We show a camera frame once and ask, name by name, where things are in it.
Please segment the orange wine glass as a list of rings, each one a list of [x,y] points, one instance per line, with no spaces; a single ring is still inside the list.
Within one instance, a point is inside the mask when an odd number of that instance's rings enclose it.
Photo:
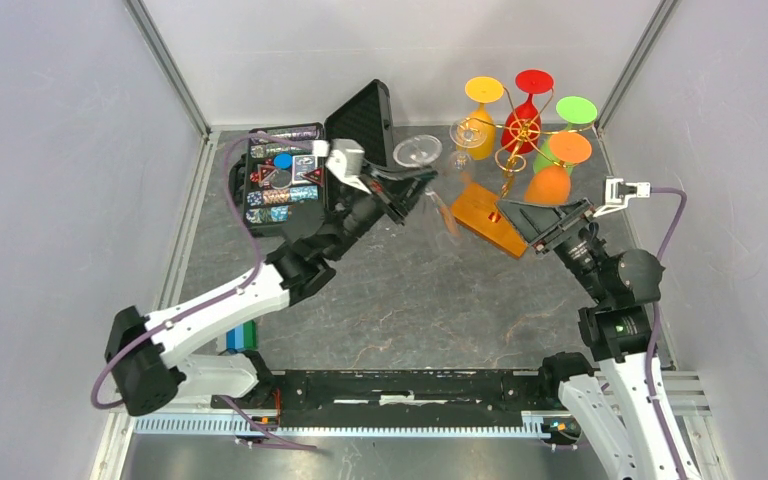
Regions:
[[[534,175],[524,200],[545,206],[561,205],[571,192],[571,176],[567,168],[587,161],[592,155],[592,146],[580,133],[562,131],[548,139],[541,153],[549,164]]]

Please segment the clear flute wine glass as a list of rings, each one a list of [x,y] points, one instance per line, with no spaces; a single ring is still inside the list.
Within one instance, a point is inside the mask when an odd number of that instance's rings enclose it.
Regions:
[[[442,151],[442,142],[430,134],[408,137],[393,150],[393,159],[398,166],[404,167],[407,173],[424,175],[416,205],[419,217],[415,224],[438,250],[454,248],[460,243],[454,216],[434,186],[438,174],[435,162]]]

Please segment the clear round wine glass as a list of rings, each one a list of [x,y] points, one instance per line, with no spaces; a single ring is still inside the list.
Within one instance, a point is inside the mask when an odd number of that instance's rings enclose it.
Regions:
[[[447,172],[452,175],[470,175],[475,169],[475,160],[470,151],[485,143],[486,134],[480,127],[473,126],[471,119],[463,118],[452,124],[449,135],[454,150],[447,159]]]

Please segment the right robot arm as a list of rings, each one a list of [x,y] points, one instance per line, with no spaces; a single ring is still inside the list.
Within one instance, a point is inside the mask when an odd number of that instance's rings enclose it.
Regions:
[[[503,199],[497,209],[537,254],[553,253],[593,305],[578,327],[593,359],[562,352],[543,360],[540,400],[564,407],[612,479],[698,479],[657,356],[657,310],[664,268],[647,250],[611,254],[586,199],[546,206]]]

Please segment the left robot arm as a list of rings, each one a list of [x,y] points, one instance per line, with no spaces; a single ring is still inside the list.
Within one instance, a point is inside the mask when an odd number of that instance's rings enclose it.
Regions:
[[[307,200],[292,205],[283,241],[248,272],[182,304],[148,314],[129,306],[114,316],[105,369],[91,391],[111,377],[122,406],[133,417],[154,413],[177,397],[240,398],[266,405],[274,381],[249,358],[221,362],[197,354],[207,341],[262,315],[284,310],[317,294],[336,275],[340,260],[384,216],[401,224],[436,177],[429,168],[385,171],[366,167],[364,190],[347,187],[336,211]]]

